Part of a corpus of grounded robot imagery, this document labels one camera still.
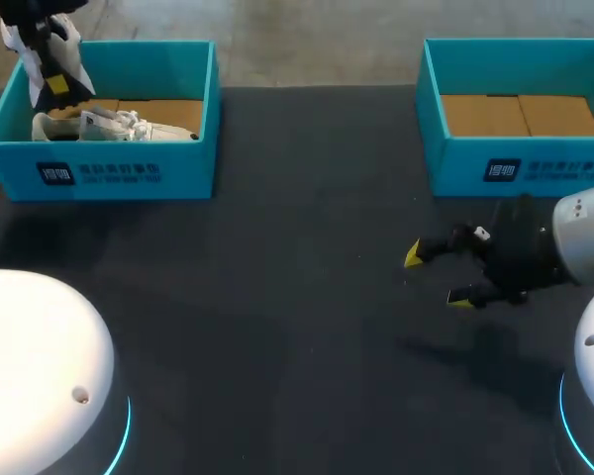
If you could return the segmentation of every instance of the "blue led light ring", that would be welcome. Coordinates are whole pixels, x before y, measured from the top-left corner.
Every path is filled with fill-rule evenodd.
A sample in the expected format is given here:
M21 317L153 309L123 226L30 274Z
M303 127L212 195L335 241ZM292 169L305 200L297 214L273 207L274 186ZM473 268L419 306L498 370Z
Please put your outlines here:
M567 425L567 421L565 420L565 413L563 412L563 401L562 401L562 396L561 396L563 394L563 378L564 377L565 377L565 375L561 376L561 386L558 389L558 406L559 406L559 410L561 412L561 420L563 421L563 426L565 427L565 431L567 432L567 436L570 439L570 442L572 442L572 445L574 445L574 449L581 456L581 458L587 464L587 466L590 467L594 471L594 464L592 462L590 462L589 458L587 458L587 456L579 448L578 444L574 440L574 437L572 436L572 432L570 432L570 427Z
M130 422L132 420L132 405L130 404L130 398L128 398L128 421L126 422L126 432L123 434L123 440L121 441L121 445L119 446L119 450L117 450L117 455L115 455L114 460L108 467L103 475L110 475L112 471L115 469L119 460L121 460L121 454L126 448L126 443L128 443L128 436L130 435Z

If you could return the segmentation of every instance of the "teal box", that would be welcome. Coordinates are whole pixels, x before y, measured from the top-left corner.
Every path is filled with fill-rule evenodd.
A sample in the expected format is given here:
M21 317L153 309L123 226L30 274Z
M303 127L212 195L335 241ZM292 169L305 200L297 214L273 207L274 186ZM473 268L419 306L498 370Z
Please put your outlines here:
M97 98L202 100L197 142L30 142L34 116L18 63L0 99L0 182L13 201L211 198L220 128L216 47L85 42Z
M594 40L426 40L416 91L436 196L560 197L594 186L594 137L453 137L441 94L584 96Z

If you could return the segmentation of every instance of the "sneaker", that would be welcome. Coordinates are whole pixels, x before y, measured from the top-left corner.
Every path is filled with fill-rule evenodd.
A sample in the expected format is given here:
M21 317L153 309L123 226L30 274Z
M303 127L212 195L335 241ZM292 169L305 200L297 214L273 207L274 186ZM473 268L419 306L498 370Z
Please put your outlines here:
M95 107L74 119L53 119L45 113L33 118L34 142L194 142L198 136L181 127L154 124L136 112L112 112Z
M60 93L53 93L53 89L56 92L57 84L43 77L40 56L25 46L18 27L8 27L4 21L0 21L2 41L20 56L27 71L31 105L36 111L63 109L87 101L95 94L92 81L81 64L81 35L75 26L65 14L49 17L49 26L49 52L64 72L56 79L59 81L58 89L63 90Z

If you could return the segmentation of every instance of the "gray floor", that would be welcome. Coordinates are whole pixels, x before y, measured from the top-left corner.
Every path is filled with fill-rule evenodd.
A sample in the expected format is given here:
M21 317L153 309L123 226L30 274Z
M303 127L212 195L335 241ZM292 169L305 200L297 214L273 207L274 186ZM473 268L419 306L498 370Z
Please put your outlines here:
M401 84L424 37L594 37L594 0L91 0L85 39L211 39L226 85ZM15 57L0 40L0 87Z

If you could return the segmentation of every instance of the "black tabletop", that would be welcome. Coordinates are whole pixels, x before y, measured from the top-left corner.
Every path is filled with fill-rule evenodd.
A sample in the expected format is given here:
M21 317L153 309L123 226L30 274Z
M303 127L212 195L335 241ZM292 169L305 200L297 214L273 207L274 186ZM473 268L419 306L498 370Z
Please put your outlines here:
M594 289L459 311L469 259L401 268L495 206L432 198L412 87L225 89L216 175L207 202L0 201L0 267L65 281L110 328L134 474L553 473Z

